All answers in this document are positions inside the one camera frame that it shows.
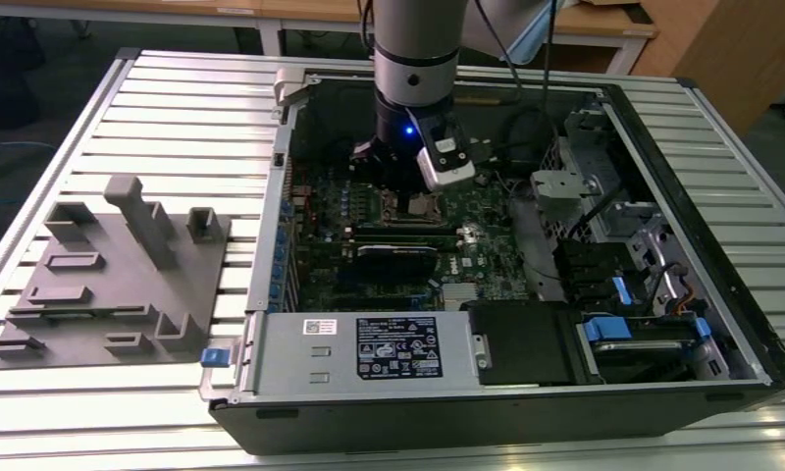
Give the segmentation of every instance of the sticker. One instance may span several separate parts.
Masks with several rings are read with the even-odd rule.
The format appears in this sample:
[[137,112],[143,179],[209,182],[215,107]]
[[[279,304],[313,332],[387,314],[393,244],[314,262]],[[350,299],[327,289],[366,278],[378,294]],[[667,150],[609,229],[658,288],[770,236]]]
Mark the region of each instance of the sticker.
[[233,15],[251,15],[253,11],[249,8],[217,8],[218,13],[230,13]]
[[435,317],[357,319],[357,376],[362,380],[441,378]]
[[653,34],[654,34],[654,32],[651,32],[651,31],[639,31],[637,29],[626,29],[622,32],[622,35],[625,35],[625,36],[650,36]]
[[447,152],[453,152],[454,150],[457,150],[457,142],[454,141],[454,139],[451,137],[442,139],[442,140],[437,140],[434,142],[434,144],[435,144],[435,150],[438,150],[441,154],[445,154]]
[[334,336],[337,334],[335,319],[306,319],[302,324],[305,336]]

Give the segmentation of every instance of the wooden table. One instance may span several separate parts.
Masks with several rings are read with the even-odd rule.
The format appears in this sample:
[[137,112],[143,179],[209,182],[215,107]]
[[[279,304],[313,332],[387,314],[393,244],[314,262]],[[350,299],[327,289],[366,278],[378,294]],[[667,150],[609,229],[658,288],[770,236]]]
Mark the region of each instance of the wooden table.
[[[275,22],[270,27],[275,30],[354,32],[358,29],[355,0],[261,0],[258,15],[259,22]],[[561,10],[555,18],[555,44],[615,49],[606,68],[609,74],[627,75],[647,39],[654,36],[655,26],[631,22],[619,7],[578,4]],[[281,50],[265,50],[263,53],[281,55]]]
[[[283,55],[283,30],[358,30],[355,0],[0,0],[0,15],[106,22],[254,27],[267,56]],[[618,7],[575,5],[558,14],[555,44],[614,48],[609,74],[630,72],[651,25],[633,23]]]

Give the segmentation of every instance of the black plastic cover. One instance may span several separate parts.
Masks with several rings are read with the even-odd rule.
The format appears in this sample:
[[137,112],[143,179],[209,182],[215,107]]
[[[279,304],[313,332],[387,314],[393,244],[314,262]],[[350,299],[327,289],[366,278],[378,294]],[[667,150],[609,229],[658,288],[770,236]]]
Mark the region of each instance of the black plastic cover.
[[485,337],[490,366],[479,383],[494,385],[586,385],[575,325],[581,312],[562,302],[475,301],[467,305],[470,332]]

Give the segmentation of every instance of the barcode sticker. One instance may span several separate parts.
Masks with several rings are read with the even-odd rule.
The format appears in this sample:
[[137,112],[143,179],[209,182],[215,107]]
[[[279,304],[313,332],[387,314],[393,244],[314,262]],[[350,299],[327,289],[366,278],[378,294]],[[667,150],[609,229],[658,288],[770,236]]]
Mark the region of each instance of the barcode sticker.
[[253,10],[249,8],[217,8],[218,13],[229,13],[230,15],[251,15]]
[[302,335],[305,336],[335,336],[335,319],[306,319],[302,323]]

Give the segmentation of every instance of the white label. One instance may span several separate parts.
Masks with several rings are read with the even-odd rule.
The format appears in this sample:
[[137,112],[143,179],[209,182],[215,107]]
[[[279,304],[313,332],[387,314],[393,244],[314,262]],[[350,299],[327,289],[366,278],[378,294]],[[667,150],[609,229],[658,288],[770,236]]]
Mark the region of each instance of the white label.
[[306,319],[302,324],[305,336],[334,336],[337,334],[335,319]]
[[437,140],[435,150],[438,150],[442,154],[446,152],[453,152],[454,150],[457,150],[457,142],[451,137],[442,140]]
[[622,32],[625,36],[650,36],[651,34],[654,34],[651,31],[639,31],[637,29],[626,29]]
[[217,8],[218,13],[230,13],[233,15],[251,15],[249,8]]

